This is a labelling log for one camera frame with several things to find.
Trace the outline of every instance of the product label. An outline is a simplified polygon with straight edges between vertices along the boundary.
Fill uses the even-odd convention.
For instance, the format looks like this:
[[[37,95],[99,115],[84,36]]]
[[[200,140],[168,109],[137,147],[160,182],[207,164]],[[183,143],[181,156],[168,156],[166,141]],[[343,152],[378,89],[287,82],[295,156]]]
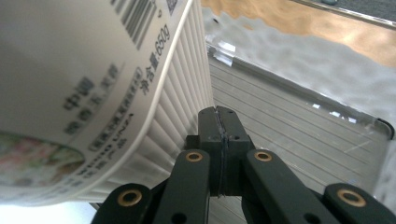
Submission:
[[[4,3],[0,203],[61,202],[136,149],[187,4]]]

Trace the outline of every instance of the white plastic container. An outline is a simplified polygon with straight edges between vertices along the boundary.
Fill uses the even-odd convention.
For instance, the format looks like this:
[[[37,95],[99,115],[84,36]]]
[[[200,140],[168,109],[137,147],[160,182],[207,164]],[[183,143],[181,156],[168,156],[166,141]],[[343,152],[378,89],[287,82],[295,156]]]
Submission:
[[[154,187],[213,105],[199,1],[7,1],[0,24],[0,203]]]

